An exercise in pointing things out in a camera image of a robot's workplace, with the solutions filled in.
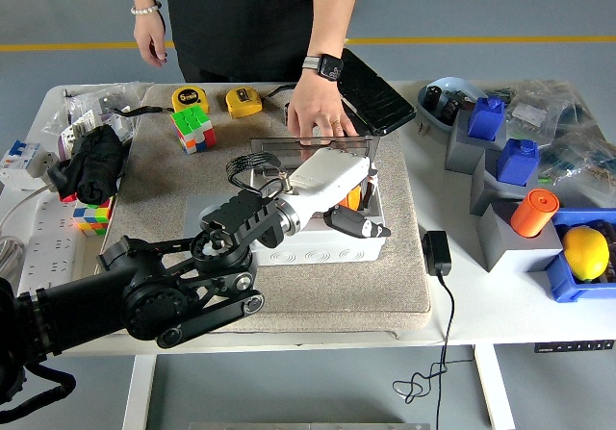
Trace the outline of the person's right hand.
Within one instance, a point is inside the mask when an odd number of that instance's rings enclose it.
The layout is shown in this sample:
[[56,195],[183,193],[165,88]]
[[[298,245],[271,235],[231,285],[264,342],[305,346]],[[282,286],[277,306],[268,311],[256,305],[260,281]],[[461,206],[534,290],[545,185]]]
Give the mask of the person's right hand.
[[166,26],[158,12],[135,16],[134,38],[141,58],[155,67],[167,62]]

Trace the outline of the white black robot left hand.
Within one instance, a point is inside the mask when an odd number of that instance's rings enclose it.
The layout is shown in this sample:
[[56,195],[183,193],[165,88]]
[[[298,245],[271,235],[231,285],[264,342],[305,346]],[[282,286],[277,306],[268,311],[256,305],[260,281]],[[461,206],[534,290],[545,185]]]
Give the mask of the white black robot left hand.
[[384,225],[340,205],[368,176],[371,166],[371,160],[365,156],[327,147],[319,149],[291,174],[291,190],[275,199],[283,233],[298,233],[315,213],[322,213],[327,226],[349,236],[389,237],[391,230]]

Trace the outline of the person's left hand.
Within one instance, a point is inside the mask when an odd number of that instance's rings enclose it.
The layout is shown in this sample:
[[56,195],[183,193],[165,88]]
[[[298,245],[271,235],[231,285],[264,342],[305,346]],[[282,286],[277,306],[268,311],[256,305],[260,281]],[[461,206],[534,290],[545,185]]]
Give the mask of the person's left hand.
[[289,104],[287,127],[299,139],[311,138],[316,130],[323,137],[357,136],[343,109],[337,83],[313,69],[301,72]]

